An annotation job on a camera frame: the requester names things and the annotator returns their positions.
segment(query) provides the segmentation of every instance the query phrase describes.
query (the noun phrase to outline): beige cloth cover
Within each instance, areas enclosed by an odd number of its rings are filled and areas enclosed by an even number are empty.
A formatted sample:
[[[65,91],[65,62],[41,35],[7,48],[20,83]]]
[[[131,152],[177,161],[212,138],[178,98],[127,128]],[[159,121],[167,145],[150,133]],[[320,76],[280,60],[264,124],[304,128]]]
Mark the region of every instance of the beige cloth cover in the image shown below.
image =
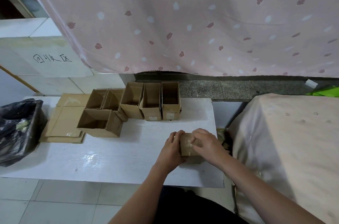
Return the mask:
[[[339,77],[339,0],[39,0],[105,73]]]
[[[233,156],[329,224],[339,223],[339,98],[265,94],[229,127]],[[264,223],[239,190],[239,214]]]

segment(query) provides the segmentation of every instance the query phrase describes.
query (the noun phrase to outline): dark clothing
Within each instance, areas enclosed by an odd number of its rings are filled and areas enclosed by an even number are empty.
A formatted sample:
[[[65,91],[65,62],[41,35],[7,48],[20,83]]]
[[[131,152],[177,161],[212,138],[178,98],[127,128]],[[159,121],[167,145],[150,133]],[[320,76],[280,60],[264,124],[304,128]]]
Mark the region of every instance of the dark clothing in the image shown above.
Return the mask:
[[[183,188],[171,186],[162,188],[153,223],[248,224],[214,201],[197,196],[193,191],[185,192]]]

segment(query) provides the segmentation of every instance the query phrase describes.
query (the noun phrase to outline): pink curtain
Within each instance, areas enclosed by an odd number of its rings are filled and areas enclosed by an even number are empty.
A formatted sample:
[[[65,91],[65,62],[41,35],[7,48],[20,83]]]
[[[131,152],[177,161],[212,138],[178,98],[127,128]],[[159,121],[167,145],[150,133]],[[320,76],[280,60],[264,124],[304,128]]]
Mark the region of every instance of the pink curtain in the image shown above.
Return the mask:
[[[339,0],[40,0],[107,73],[339,77]]]

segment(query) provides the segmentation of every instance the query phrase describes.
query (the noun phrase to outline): bright green object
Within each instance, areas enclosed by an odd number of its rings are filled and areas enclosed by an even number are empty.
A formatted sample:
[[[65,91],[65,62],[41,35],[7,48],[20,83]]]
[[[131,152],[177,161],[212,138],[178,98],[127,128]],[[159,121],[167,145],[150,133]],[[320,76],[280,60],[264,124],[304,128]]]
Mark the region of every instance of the bright green object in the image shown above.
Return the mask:
[[[339,97],[339,87],[332,86],[330,88],[320,89],[318,91],[307,93],[306,95],[314,95],[321,97]]]

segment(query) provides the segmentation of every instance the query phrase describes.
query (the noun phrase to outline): person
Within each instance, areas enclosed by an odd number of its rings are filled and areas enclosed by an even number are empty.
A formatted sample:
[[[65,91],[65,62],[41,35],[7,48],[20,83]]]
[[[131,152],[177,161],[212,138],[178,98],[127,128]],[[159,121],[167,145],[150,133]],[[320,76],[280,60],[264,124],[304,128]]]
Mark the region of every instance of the person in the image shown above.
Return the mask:
[[[179,153],[179,140],[183,133],[180,130],[170,134],[145,181],[108,224],[247,223],[221,205],[192,191],[163,187],[167,175],[185,161]],[[230,156],[210,132],[201,128],[194,130],[191,143],[196,139],[201,141],[202,147],[192,145],[193,149],[233,180],[266,224],[324,224],[252,174]]]

